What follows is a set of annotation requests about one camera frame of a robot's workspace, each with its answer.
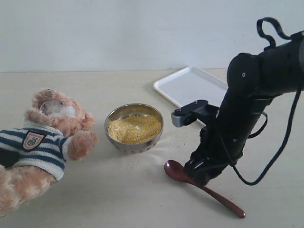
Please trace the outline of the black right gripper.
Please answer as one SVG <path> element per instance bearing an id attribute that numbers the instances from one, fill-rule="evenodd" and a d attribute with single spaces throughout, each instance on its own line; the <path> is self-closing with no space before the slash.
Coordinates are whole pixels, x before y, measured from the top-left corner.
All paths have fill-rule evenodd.
<path id="1" fill-rule="evenodd" d="M 217 120 L 219 108 L 208 105 L 210 123 L 200 131 L 200 144 L 184 165 L 184 172 L 193 177 L 196 184 L 206 186 L 229 165 L 235 165 L 243 156 L 244 143 L 231 137 L 230 130 L 220 126 Z"/>

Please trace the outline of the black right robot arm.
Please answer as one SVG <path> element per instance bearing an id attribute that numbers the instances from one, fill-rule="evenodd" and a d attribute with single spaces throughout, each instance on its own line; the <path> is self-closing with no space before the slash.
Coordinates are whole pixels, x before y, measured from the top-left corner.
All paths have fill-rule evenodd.
<path id="1" fill-rule="evenodd" d="M 295 108 L 304 89 L 304 35 L 292 34 L 287 43 L 271 44 L 258 55 L 240 53 L 227 70 L 228 89 L 216 107 L 206 100 L 184 106 L 183 124 L 201 120 L 200 144 L 184 165 L 196 183 L 206 185 L 227 166 L 235 167 L 246 141 L 256 136 L 253 128 L 265 108 L 278 96 L 295 93 L 287 130 L 275 158 L 284 150 L 290 135 Z"/>

